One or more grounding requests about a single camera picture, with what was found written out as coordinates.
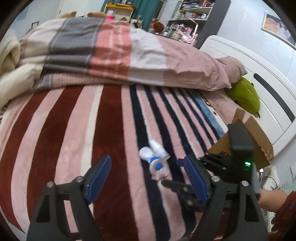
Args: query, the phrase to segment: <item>teal curtain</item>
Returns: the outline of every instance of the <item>teal curtain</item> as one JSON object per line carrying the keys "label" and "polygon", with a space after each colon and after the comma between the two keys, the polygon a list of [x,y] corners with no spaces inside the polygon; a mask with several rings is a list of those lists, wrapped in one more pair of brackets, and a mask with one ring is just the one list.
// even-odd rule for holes
{"label": "teal curtain", "polygon": [[[141,15],[141,20],[143,22],[143,29],[148,31],[149,24],[151,23],[152,18],[155,15],[157,10],[157,6],[160,0],[133,0],[133,5],[136,5],[137,8],[135,9],[132,18],[137,18],[138,15]],[[110,0],[105,0],[101,12],[105,10],[105,5],[109,3]]]}

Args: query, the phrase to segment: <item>maroon stripe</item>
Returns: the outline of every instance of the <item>maroon stripe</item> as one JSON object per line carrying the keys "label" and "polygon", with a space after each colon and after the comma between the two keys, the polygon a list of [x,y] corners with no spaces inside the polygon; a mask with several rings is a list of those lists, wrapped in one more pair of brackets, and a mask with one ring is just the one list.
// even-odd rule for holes
{"label": "maroon stripe", "polygon": [[8,221],[19,230],[22,229],[15,218],[11,202],[12,172],[15,165],[17,152],[24,137],[24,134],[31,122],[35,111],[47,94],[48,91],[36,93],[28,101],[12,128],[8,142],[3,152],[3,156],[0,161],[0,206]]}
{"label": "maroon stripe", "polygon": [[65,88],[42,127],[28,179],[27,206],[30,219],[46,184],[54,181],[68,121],[82,89],[83,86]]}
{"label": "maroon stripe", "polygon": [[107,241],[138,240],[128,184],[120,85],[104,86],[96,120],[92,166],[104,154],[111,156],[112,168],[94,203],[95,222]]}

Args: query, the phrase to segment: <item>cardboard box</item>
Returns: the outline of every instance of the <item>cardboard box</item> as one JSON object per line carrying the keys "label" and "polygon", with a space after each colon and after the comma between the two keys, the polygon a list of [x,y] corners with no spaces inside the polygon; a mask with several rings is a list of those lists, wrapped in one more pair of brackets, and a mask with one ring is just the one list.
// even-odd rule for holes
{"label": "cardboard box", "polygon": [[[246,111],[237,109],[235,112],[232,123],[242,122]],[[253,161],[256,164],[258,170],[270,165],[270,161],[274,158],[273,146],[259,126],[258,122],[250,117],[245,123],[243,123],[251,134],[254,144]],[[229,133],[226,132],[209,150],[208,153],[219,154],[225,152],[231,155],[229,149]]]}

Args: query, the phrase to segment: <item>green pillow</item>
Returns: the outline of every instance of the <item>green pillow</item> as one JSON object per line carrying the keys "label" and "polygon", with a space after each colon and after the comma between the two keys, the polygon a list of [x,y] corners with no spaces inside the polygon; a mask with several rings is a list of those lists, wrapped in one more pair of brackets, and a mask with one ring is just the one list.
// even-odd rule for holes
{"label": "green pillow", "polygon": [[237,83],[232,84],[232,89],[225,88],[224,90],[240,107],[260,118],[259,96],[250,81],[243,77]]}

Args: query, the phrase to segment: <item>white headboard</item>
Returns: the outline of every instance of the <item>white headboard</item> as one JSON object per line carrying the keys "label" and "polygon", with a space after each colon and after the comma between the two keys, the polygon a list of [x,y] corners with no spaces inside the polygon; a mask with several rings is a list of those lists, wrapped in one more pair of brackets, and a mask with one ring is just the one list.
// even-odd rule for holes
{"label": "white headboard", "polygon": [[261,118],[256,118],[274,147],[276,156],[296,135],[296,88],[268,61],[232,41],[210,36],[201,51],[214,58],[232,56],[243,63],[245,75],[259,95]]}

